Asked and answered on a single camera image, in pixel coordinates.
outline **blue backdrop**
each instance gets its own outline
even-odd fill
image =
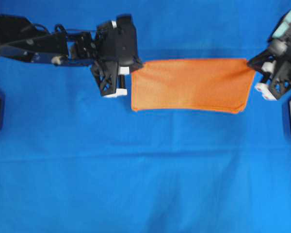
[[[132,13],[143,61],[251,58],[290,9],[291,0],[0,0],[0,13],[50,30]],[[252,90],[239,115],[135,113],[130,97],[101,98],[89,68],[4,58],[0,89],[0,233],[291,232],[291,93],[267,102]]]

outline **robotic arm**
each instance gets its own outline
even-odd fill
[[[278,100],[291,89],[291,11],[280,21],[268,48],[248,65],[263,78],[256,89],[267,100]]]
[[[0,15],[0,57],[59,67],[91,66],[101,96],[126,95],[125,75],[143,67],[131,16],[97,26],[94,39],[91,32],[57,24],[50,33],[24,17]],[[74,43],[70,49],[68,42]]]

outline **blue table surface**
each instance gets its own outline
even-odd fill
[[[291,0],[0,0],[1,14],[51,31],[132,13],[143,61],[249,59],[290,9]],[[5,58],[0,90],[0,233],[291,232],[291,92],[267,102],[252,88],[239,115],[135,113],[129,96],[101,98],[87,67]]]

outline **metal screw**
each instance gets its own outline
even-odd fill
[[[32,39],[28,39],[28,40],[26,40],[26,42],[27,42],[27,44],[29,44],[29,45],[33,45],[33,44],[34,44],[34,41],[33,41]]]

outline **orange cloth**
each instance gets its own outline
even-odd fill
[[[245,59],[145,63],[132,74],[131,108],[239,113],[247,105],[255,75],[246,63]]]

